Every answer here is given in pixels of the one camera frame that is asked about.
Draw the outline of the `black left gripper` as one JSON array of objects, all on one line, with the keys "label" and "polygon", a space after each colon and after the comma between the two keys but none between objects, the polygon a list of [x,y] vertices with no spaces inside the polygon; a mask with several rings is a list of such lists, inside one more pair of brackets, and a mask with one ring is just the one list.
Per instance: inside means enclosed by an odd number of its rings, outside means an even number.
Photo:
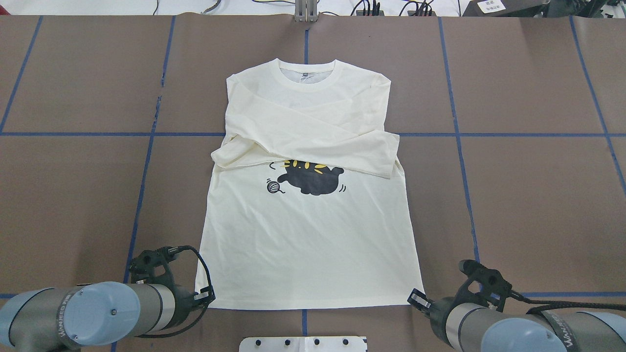
[{"label": "black left gripper", "polygon": [[204,287],[199,292],[190,292],[181,285],[174,285],[171,292],[175,299],[173,318],[188,318],[195,310],[207,308],[216,298],[213,287]]}]

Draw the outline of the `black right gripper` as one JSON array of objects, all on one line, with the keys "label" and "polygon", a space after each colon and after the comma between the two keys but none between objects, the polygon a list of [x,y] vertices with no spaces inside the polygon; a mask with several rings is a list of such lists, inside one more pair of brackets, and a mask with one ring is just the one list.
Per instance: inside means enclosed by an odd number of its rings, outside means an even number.
[{"label": "black right gripper", "polygon": [[449,315],[463,301],[456,297],[445,297],[434,301],[429,299],[424,292],[414,288],[408,296],[407,303],[419,311],[428,311],[432,332],[438,338],[447,338],[448,323],[454,327]]}]

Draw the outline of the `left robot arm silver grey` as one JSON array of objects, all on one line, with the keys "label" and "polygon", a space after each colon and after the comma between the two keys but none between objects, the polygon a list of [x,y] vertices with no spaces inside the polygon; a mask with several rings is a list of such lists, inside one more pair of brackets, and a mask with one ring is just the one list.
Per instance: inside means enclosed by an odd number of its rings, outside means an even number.
[{"label": "left robot arm silver grey", "polygon": [[72,352],[125,338],[170,338],[193,310],[215,300],[208,286],[102,282],[30,290],[1,308],[1,343],[18,352]]}]

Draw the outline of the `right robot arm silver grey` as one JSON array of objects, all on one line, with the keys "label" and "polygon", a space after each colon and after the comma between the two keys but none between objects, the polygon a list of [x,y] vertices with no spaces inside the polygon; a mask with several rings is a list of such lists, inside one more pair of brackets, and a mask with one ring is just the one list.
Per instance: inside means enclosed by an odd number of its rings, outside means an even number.
[{"label": "right robot arm silver grey", "polygon": [[625,319],[603,311],[557,314],[554,309],[509,315],[490,302],[428,299],[414,289],[408,302],[430,321],[443,343],[457,352],[623,352]]}]

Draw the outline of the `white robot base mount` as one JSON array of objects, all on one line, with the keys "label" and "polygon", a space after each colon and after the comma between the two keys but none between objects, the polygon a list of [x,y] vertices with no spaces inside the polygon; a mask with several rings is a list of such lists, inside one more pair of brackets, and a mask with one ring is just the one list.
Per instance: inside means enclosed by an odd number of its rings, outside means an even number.
[{"label": "white robot base mount", "polygon": [[367,352],[361,336],[250,337],[239,345],[240,352]]}]

